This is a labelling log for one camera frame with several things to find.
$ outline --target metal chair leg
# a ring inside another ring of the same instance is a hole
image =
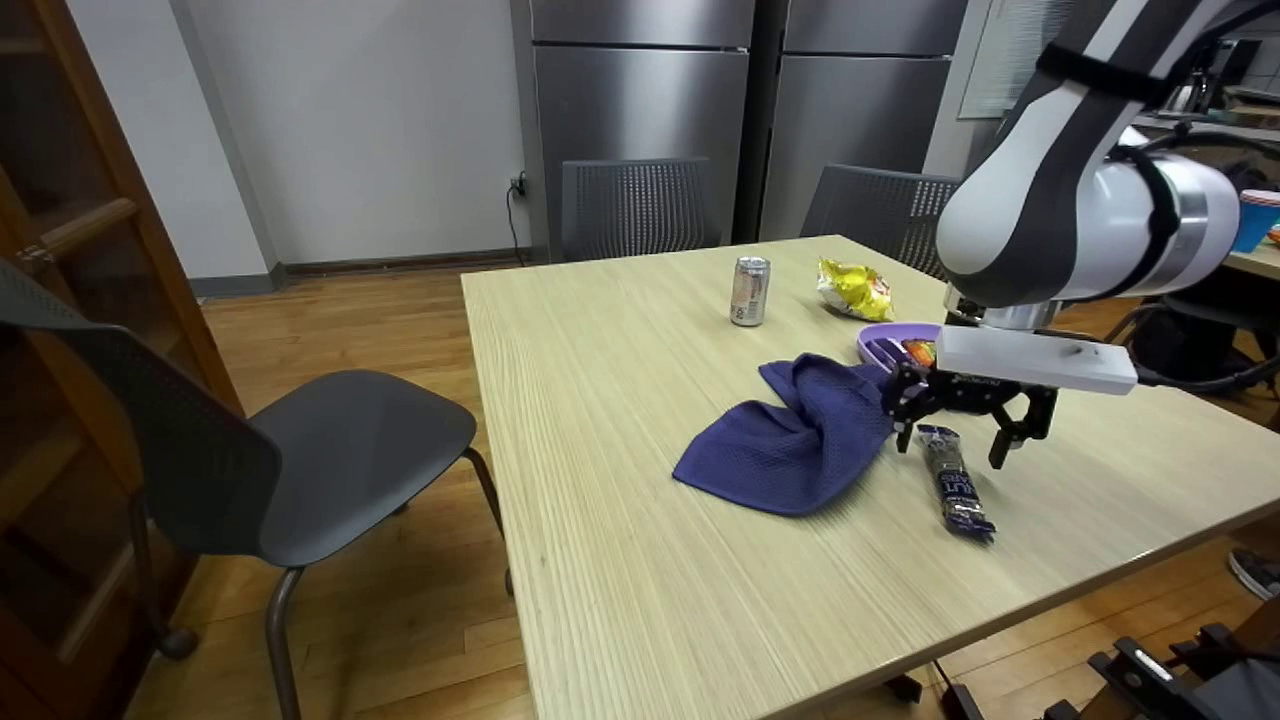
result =
[[[1267,332],[1267,327],[1256,327],[1256,332],[1253,332],[1253,345],[1264,353],[1264,362],[1267,362],[1267,355],[1280,355],[1280,336]]]
[[[502,514],[494,510],[494,487],[492,487],[484,458],[475,447],[464,447],[464,458],[473,462],[473,469],[479,478],[479,487],[484,487],[484,501],[486,501],[494,527],[502,527]]]
[[[1136,311],[1127,311],[1107,336],[1105,345],[1127,345],[1127,336],[1148,325],[1154,311],[1165,311],[1160,303],[1143,303]]]
[[[190,658],[195,638],[184,630],[173,630],[158,613],[158,580],[152,570],[152,527],[147,527],[147,510],[140,494],[129,498],[129,545],[131,545],[131,570],[136,570],[140,604],[144,604],[144,620],[154,639],[154,654],[169,659]]]
[[[295,684],[290,684],[290,659],[289,659],[289,633],[285,633],[289,597],[290,597],[301,578],[305,578],[301,570],[289,570],[280,578],[271,609],[266,609],[266,659],[271,659],[280,720],[301,720]]]
[[[484,458],[479,458],[475,447],[464,447],[464,458],[473,462],[473,469],[475,469],[475,478],[479,478],[484,503],[486,503],[486,514],[492,514],[494,532],[502,532],[502,514],[494,510],[494,487],[492,487],[492,478],[486,478]]]

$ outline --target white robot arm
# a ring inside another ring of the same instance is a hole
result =
[[[1078,0],[935,245],[976,310],[1160,297],[1232,252],[1235,188],[1182,156],[1111,162],[1143,99],[1224,12],[1258,0]]]
[[[1235,188],[1182,156],[1120,153],[1120,133],[1160,105],[1178,55],[1280,0],[1075,0],[1054,45],[993,153],[943,206],[935,249],[959,294],[935,371],[901,376],[890,417],[901,447],[910,422],[959,409],[993,413],[1001,469],[1025,442],[1045,442],[1054,390],[1127,394],[1132,362],[1115,345],[1031,336],[1045,303],[1165,297],[1205,279],[1232,252]]]

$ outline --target blue cloth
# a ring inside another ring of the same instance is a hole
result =
[[[888,371],[827,355],[760,363],[785,409],[747,400],[702,428],[676,480],[777,518],[810,518],[840,501],[879,458]]]

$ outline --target refrigerator door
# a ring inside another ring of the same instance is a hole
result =
[[[745,52],[537,48],[531,63],[556,255],[726,240]]]
[[[787,55],[777,91],[760,235],[827,217],[834,165],[920,171],[949,61]]]
[[[529,0],[537,45],[747,48],[757,0]]]
[[[968,0],[791,0],[787,52],[949,55]]]

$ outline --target can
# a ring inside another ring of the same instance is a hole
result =
[[[739,327],[765,325],[767,303],[767,255],[739,255],[733,270],[726,319]]]

